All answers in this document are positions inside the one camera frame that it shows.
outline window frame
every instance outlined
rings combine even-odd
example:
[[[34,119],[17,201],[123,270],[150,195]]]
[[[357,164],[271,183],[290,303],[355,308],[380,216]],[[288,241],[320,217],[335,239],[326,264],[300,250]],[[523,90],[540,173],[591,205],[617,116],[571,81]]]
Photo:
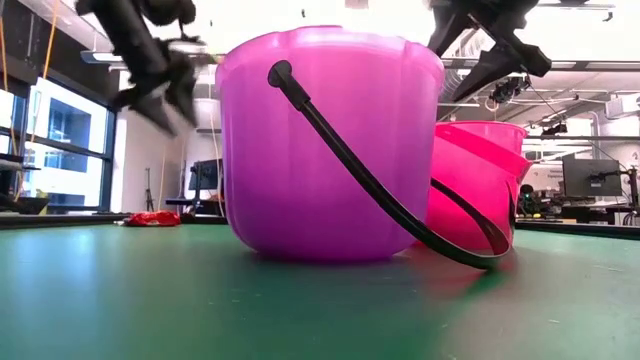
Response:
[[[84,95],[70,89],[67,86],[55,81],[54,79],[47,79],[55,83],[58,86],[64,87],[66,90],[73,92],[74,94],[83,97],[86,100],[92,101],[91,99],[85,97]],[[16,137],[16,142],[19,144],[19,155],[25,156],[25,143],[27,141],[30,142],[32,134],[27,131],[28,123],[29,123],[29,111],[28,109],[31,107],[31,91],[29,92],[29,96],[27,98],[20,97],[19,95],[14,94],[16,97],[20,97],[20,99],[24,100],[24,109],[21,112],[21,116],[18,117],[14,115],[13,126],[14,133]],[[99,196],[99,204],[98,206],[76,206],[76,205],[48,205],[47,208],[53,214],[65,213],[68,211],[99,211],[99,212],[107,212],[111,209],[111,186],[112,186],[112,178],[113,178],[113,161],[114,161],[114,143],[115,143],[115,135],[116,135],[116,113],[112,111],[112,109],[105,107],[106,109],[106,119],[105,119],[105,146],[104,152],[96,152],[89,149],[85,149],[83,147],[73,145],[71,143],[59,142],[56,140],[52,140],[42,136],[34,136],[33,142],[35,144],[46,145],[53,149],[63,150],[69,153],[84,155],[87,157],[98,158],[102,160],[102,177],[100,180],[100,196]],[[0,135],[8,135],[10,136],[10,129],[4,126],[0,126]]]

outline pink plastic bucket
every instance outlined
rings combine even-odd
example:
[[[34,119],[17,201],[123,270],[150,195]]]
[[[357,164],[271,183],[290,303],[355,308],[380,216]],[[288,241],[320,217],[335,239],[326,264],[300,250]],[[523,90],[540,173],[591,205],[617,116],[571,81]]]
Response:
[[[412,236],[269,86],[282,59],[371,172],[426,216],[440,59],[401,38],[308,27],[250,40],[216,71],[227,217],[237,236],[261,253],[303,260],[375,260],[410,246]]]
[[[438,124],[432,176],[461,195],[513,242],[520,182],[531,163],[520,156],[526,131],[495,122]],[[489,243],[476,223],[436,190],[429,193],[427,226],[467,250]]]

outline desk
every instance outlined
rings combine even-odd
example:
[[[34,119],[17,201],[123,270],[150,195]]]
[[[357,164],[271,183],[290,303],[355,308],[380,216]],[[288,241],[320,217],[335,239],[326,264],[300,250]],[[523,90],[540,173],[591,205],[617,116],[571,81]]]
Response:
[[[226,226],[0,233],[2,359],[635,359],[640,242],[516,232],[484,274],[426,249],[271,262]]]
[[[630,213],[633,208],[629,205],[582,205],[563,206],[562,217],[576,219],[580,224],[591,222],[606,222],[609,225],[616,224],[616,213]]]

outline cable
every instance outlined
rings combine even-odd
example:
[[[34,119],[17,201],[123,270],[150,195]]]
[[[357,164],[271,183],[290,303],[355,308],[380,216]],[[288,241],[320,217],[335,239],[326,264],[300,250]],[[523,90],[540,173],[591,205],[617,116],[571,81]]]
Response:
[[[59,7],[60,7],[60,0],[56,0],[55,4],[53,5],[53,19],[51,20],[51,32],[49,33],[49,44],[47,45],[47,56],[46,56],[45,61],[44,61],[44,69],[42,70],[42,78],[44,80],[47,79],[47,74],[49,72],[49,62],[51,61],[51,50],[53,48],[53,39],[54,39],[55,34],[56,34],[56,24],[58,23],[58,8]],[[40,96],[39,99],[38,99],[36,114],[35,114],[35,117],[33,119],[33,131],[31,132],[31,140],[29,141],[31,144],[34,143],[34,140],[36,138],[36,125],[38,123],[38,117],[40,115],[40,108],[41,108],[40,102],[41,101],[42,101],[42,96]],[[15,194],[14,201],[18,201],[18,199],[20,198],[20,193],[22,192],[22,189],[24,188],[24,181],[25,180],[26,180],[26,177],[19,181],[20,186],[18,187],[18,191]]]

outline white wall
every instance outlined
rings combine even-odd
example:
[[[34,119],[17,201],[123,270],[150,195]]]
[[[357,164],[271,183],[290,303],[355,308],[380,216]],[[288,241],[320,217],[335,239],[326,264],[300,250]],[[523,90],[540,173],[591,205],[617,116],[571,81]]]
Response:
[[[220,129],[220,102],[218,100],[199,99],[196,100],[196,111],[198,116],[198,127]],[[195,195],[195,191],[189,190],[189,179],[191,173],[189,169],[196,161],[221,159],[222,158],[222,136],[220,134],[214,137],[211,134],[197,134],[195,131],[190,131],[187,134],[187,145],[185,148],[185,161],[187,164],[187,177],[185,181],[185,196],[192,198]],[[208,195],[208,191],[203,191],[201,197]]]
[[[128,76],[128,73],[122,72],[121,89],[128,86]],[[118,114],[116,128],[111,211],[146,211],[146,168],[151,170],[150,189],[155,210],[158,210],[161,182],[162,203],[164,199],[177,197],[180,193],[180,169],[185,138],[172,138],[137,113],[128,109],[121,111]],[[175,207],[164,204],[161,204],[160,209],[176,210]]]

